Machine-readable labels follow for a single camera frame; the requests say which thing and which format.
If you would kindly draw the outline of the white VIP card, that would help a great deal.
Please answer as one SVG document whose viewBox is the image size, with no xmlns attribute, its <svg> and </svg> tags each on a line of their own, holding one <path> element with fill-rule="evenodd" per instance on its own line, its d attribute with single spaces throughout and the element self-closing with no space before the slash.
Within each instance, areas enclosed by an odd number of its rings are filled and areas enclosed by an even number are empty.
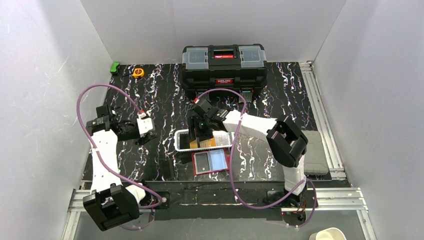
<svg viewBox="0 0 424 240">
<path fill-rule="evenodd" d="M 216 147 L 230 148 L 234 141 L 234 132 L 213 131 Z"/>
</svg>

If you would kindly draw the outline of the black VIP card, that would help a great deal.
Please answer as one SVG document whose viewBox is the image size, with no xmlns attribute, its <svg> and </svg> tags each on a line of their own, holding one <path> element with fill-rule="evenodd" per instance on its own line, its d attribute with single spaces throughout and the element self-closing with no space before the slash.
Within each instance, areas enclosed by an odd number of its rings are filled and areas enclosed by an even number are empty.
<svg viewBox="0 0 424 240">
<path fill-rule="evenodd" d="M 206 152 L 197 153 L 194 155 L 195 170 L 198 174 L 210 171 L 208 154 Z"/>
</svg>

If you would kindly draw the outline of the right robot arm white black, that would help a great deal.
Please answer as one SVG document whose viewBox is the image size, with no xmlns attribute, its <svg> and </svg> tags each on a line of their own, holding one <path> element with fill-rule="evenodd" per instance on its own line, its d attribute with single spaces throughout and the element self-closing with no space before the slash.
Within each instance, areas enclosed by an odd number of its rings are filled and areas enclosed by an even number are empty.
<svg viewBox="0 0 424 240">
<path fill-rule="evenodd" d="M 198 99 L 188 110 L 187 123 L 189 142 L 197 146 L 211 139 L 214 131 L 248 135 L 267 143 L 284 174 L 282 200 L 271 206 L 298 206 L 304 202 L 308 138 L 289 117 L 258 117 L 236 109 L 217 108 L 207 99 Z"/>
</svg>

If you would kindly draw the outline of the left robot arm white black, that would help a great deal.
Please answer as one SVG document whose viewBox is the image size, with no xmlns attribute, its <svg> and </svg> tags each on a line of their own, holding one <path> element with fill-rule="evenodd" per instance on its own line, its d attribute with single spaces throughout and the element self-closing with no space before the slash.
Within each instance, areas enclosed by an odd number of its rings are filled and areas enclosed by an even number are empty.
<svg viewBox="0 0 424 240">
<path fill-rule="evenodd" d="M 156 197 L 143 182 L 129 183 L 119 177 L 117 145 L 122 141 L 149 141 L 155 129 L 152 118 L 144 111 L 136 120 L 118 121 L 109 105 L 96 108 L 97 117 L 86 124 L 92 155 L 90 194 L 83 207 L 101 231 L 123 225 L 140 216 L 141 207 L 152 208 Z"/>
</svg>

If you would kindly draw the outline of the red leather card holder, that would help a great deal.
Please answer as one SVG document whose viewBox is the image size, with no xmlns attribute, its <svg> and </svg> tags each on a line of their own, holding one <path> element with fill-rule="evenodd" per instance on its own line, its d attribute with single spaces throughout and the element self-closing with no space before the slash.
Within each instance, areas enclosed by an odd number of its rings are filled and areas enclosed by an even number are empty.
<svg viewBox="0 0 424 240">
<path fill-rule="evenodd" d="M 204 172 L 200 174 L 196 172 L 195 154 L 198 154 L 198 153 L 207 153 L 208 160 L 209 160 L 209 167 L 210 167 L 210 170 L 208 172 Z M 195 176 L 224 172 L 229 170 L 230 152 L 228 148 L 198 151 L 198 152 L 192 153 L 191 158 L 192 158 L 192 166 L 193 166 Z"/>
</svg>

